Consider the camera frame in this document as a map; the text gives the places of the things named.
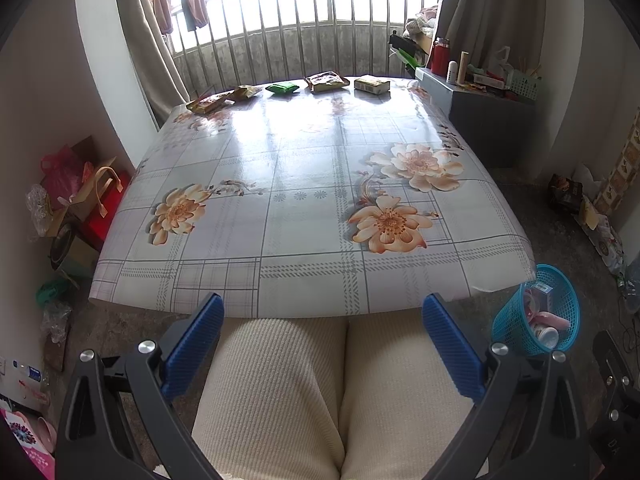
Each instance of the metal screw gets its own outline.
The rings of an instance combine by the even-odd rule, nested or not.
[[[564,355],[564,352],[561,352],[559,350],[554,350],[551,353],[551,357],[554,359],[554,361],[557,361],[559,363],[564,363],[566,361],[566,355]]]
[[[138,352],[141,354],[151,354],[156,349],[156,343],[147,339],[138,345]]]
[[[509,347],[504,343],[494,343],[491,345],[491,352],[496,355],[507,355],[509,353]]]
[[[83,350],[82,352],[80,352],[80,360],[83,363],[90,361],[94,357],[95,357],[95,353],[93,350]]]

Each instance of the curtain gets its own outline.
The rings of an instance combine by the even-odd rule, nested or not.
[[[440,0],[435,37],[447,38],[450,56],[486,68],[491,54],[511,47],[514,68],[535,68],[540,60],[546,0]]]
[[[149,0],[117,0],[131,60],[146,98],[161,123],[189,94],[160,34]]]

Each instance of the white bottle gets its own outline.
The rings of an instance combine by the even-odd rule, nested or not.
[[[40,382],[42,380],[42,374],[40,373],[40,370],[38,370],[37,368],[34,368],[33,366],[29,366],[24,363],[21,363],[20,361],[14,360],[14,368],[17,368],[17,370],[22,375],[30,379],[33,379],[34,381]]]
[[[447,70],[447,83],[455,85],[458,77],[458,64],[455,61],[449,61],[449,70]]]
[[[538,341],[540,341],[543,346],[546,346],[549,349],[553,349],[558,346],[560,335],[558,333],[558,330],[556,330],[552,326],[537,323],[532,326],[531,329],[538,338]]]

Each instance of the table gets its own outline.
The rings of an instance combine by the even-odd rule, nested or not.
[[[231,317],[344,316],[530,280],[520,223],[412,80],[263,90],[209,117],[177,107],[118,208],[94,303]]]

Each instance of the plastic basket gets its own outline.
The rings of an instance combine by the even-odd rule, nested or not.
[[[538,86],[540,85],[540,79],[531,77],[521,72],[520,70],[513,70],[509,78],[509,90],[522,95],[535,101],[538,97]]]
[[[536,267],[536,281],[554,288],[553,314],[571,322],[569,330],[560,332],[556,348],[549,349],[537,340],[524,315],[524,289],[535,282],[522,283],[495,317],[491,330],[492,340],[505,343],[509,348],[524,355],[536,355],[552,350],[567,351],[574,344],[580,330],[580,305],[574,288],[562,272],[549,265],[541,264]]]

